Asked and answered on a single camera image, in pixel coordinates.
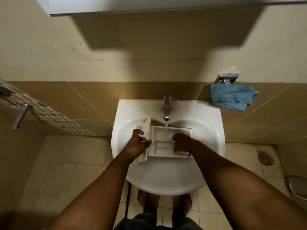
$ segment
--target forearm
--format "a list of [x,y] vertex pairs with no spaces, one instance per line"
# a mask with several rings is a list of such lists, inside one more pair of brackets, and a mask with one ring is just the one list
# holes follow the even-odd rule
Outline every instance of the forearm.
[[49,230],[113,228],[129,162],[120,153],[57,218]]
[[256,174],[196,140],[189,152],[234,229],[306,228],[304,211]]

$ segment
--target hand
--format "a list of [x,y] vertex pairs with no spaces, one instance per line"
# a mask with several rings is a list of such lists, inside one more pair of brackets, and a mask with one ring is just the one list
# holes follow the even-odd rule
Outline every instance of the hand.
[[193,138],[191,138],[188,135],[178,133],[173,135],[173,140],[176,141],[174,151],[182,151],[182,152],[188,152],[189,147],[193,141]]
[[128,143],[122,150],[122,152],[128,157],[129,162],[132,163],[136,158],[138,158],[142,152],[151,145],[151,139],[145,142],[143,137],[144,132],[140,129],[134,129],[132,132],[132,137],[129,139]]

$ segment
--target sink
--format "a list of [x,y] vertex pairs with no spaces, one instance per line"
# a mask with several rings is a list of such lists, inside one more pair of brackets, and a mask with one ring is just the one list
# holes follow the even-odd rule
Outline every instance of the sink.
[[[114,158],[125,147],[132,130],[141,129],[149,117],[151,125],[165,125],[162,107],[163,101],[119,101],[111,140]],[[225,136],[218,107],[202,101],[178,101],[171,103],[171,108],[167,122],[169,127],[196,129],[193,138],[225,156]],[[144,191],[169,196],[190,193],[206,184],[193,158],[149,157],[144,162],[135,160],[129,166],[126,178]]]

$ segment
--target sink drain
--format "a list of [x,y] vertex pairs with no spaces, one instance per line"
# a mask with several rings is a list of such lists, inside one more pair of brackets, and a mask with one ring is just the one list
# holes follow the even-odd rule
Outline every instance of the sink drain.
[[266,152],[263,152],[263,151],[258,151],[258,160],[263,165],[272,165],[273,164],[273,160],[272,160],[271,155],[266,153]]

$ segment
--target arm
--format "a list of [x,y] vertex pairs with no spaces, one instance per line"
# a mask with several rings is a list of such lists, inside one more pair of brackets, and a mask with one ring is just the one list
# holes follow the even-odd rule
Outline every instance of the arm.
[[193,155],[233,229],[307,229],[307,213],[256,174],[187,135],[173,138],[174,151]]
[[130,163],[151,144],[132,137],[107,169],[91,183],[56,219],[48,230],[112,230]]

